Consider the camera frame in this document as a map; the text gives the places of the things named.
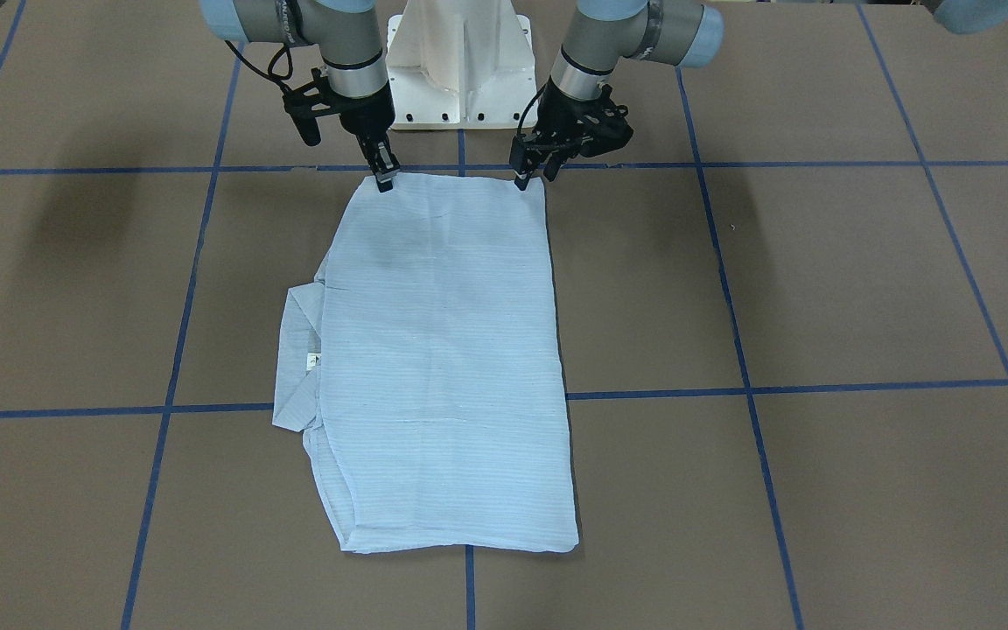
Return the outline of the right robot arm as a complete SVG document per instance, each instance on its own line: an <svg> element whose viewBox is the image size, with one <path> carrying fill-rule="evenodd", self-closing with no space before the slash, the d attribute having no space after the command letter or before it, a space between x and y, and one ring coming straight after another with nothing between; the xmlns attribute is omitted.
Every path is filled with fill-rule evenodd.
<svg viewBox="0 0 1008 630"><path fill-rule="evenodd" d="M199 10L240 62L279 88L307 146L323 139L319 118L336 116L377 191L395 187L395 97L373 1L200 1Z"/></svg>

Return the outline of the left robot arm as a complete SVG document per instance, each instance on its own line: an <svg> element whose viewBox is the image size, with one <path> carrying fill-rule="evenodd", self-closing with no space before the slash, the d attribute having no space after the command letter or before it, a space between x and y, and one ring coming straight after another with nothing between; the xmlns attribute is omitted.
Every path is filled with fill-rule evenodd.
<svg viewBox="0 0 1008 630"><path fill-rule="evenodd" d="M634 134L609 80L620 60L705 67L725 38L721 12L700 1L579 1L549 77L521 112L509 167L521 191L575 158L611 154Z"/></svg>

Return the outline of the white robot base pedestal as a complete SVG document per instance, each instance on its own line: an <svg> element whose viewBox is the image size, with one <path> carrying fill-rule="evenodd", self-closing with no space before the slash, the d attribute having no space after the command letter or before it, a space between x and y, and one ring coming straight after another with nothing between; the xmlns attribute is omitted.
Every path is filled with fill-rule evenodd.
<svg viewBox="0 0 1008 630"><path fill-rule="evenodd" d="M409 1L387 21L387 69L396 131L514 129L537 90L511 1Z"/></svg>

